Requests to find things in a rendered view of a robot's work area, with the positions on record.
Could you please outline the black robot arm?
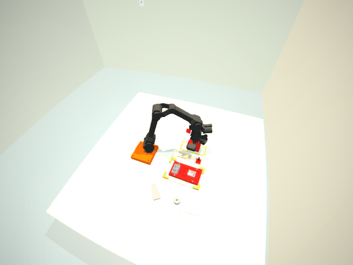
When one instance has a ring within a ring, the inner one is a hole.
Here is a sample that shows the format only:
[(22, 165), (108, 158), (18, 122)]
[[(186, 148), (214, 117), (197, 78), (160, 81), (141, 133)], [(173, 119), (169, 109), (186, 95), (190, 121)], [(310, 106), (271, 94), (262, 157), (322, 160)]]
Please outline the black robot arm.
[[(167, 108), (167, 110), (162, 111), (162, 108)], [(154, 150), (154, 142), (156, 140), (156, 135), (154, 134), (156, 126), (160, 118), (165, 117), (169, 114), (174, 114), (190, 123), (189, 130), (195, 136), (200, 135), (197, 143), (205, 145), (208, 142), (208, 135), (212, 133), (212, 124), (204, 124), (201, 117), (196, 114), (190, 114), (189, 112), (176, 106), (174, 103), (157, 103), (152, 105), (151, 123), (149, 126), (149, 131), (144, 137), (143, 149), (145, 153), (151, 153)], [(200, 131), (203, 132), (200, 134)]]

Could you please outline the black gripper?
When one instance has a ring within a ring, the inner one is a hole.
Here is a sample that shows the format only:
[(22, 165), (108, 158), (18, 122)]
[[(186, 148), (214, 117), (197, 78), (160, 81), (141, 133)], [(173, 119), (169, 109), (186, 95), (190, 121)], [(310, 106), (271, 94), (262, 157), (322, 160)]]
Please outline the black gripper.
[[(198, 140), (198, 138), (200, 137), (200, 135), (195, 136), (195, 135), (193, 135), (193, 134), (191, 133), (190, 136), (191, 136), (191, 137), (190, 137), (190, 140), (192, 140), (192, 143), (188, 143), (186, 149), (195, 152), (195, 151), (196, 151), (196, 148), (197, 148), (197, 146), (196, 146), (196, 141)], [(194, 143), (194, 142), (195, 142), (195, 143)]]

